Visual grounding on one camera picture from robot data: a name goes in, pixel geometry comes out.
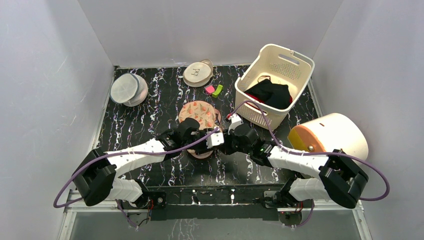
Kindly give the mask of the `floral mesh laundry bag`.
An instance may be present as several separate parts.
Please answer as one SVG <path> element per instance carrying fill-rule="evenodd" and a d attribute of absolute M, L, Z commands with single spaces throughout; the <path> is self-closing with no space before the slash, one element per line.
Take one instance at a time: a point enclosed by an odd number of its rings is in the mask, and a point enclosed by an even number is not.
<path fill-rule="evenodd" d="M 222 117 L 220 111 L 205 101 L 196 100 L 186 103 L 181 108 L 177 118 L 179 123 L 181 123 L 186 118 L 193 118 L 200 123 L 201 130 L 205 128 L 212 128 L 212 130 L 214 130 L 215 128 L 219 127 L 220 131 L 222 132 Z M 203 154 L 196 154 L 193 150 L 187 150 L 188 153 L 197 159 L 205 159 L 209 157 L 212 154 L 212 151 Z"/>

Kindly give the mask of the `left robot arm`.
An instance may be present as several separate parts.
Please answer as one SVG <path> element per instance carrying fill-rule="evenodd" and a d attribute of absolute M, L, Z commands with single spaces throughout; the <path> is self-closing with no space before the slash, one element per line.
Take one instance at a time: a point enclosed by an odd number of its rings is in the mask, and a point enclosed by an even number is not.
<path fill-rule="evenodd" d="M 111 152 L 93 149 L 72 174 L 72 181 L 86 206 L 116 199 L 144 208 L 150 200 L 148 191 L 135 180 L 121 179 L 122 175 L 177 157 L 185 150 L 208 152 L 223 142 L 219 127 L 200 129 L 189 117 L 145 143 Z"/>

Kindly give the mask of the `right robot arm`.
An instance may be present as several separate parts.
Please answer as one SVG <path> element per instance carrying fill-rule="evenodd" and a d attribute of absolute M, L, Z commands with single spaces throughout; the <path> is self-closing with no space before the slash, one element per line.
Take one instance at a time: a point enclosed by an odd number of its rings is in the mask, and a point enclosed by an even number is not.
<path fill-rule="evenodd" d="M 305 200 L 332 200 L 353 209 L 360 199 L 368 175 L 343 151 L 309 154 L 294 149 L 282 149 L 273 141 L 261 139 L 247 124 L 223 131 L 219 150 L 225 155 L 246 154 L 257 165 L 287 169 L 307 175 L 287 180 L 280 191 L 262 198 L 269 207 L 295 207 Z"/>

